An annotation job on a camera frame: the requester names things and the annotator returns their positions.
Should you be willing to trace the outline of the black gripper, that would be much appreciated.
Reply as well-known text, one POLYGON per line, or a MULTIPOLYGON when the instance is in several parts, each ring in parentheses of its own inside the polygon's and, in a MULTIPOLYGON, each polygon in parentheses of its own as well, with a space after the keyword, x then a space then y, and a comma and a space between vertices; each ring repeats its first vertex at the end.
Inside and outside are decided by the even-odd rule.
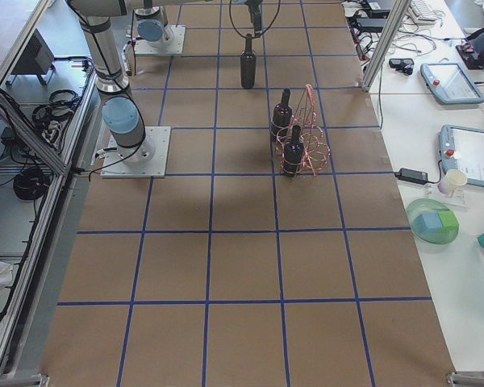
POLYGON ((260 37, 262 33, 261 26, 261 4, 262 0, 246 0, 245 5, 248 7, 250 20, 253 28, 253 37, 260 37))

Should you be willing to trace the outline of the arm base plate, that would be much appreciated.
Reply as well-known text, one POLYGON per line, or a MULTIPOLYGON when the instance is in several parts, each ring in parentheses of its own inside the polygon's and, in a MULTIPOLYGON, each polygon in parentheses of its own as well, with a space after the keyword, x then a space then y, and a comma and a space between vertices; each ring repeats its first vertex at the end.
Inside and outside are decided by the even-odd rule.
POLYGON ((135 45, 137 56, 180 56, 186 35, 185 25, 168 25, 158 41, 139 37, 135 45))
POLYGON ((164 178, 168 160, 171 127, 146 127, 146 137, 133 156, 134 148, 118 148, 110 135, 108 146, 115 148, 104 158, 100 174, 104 178, 164 178))

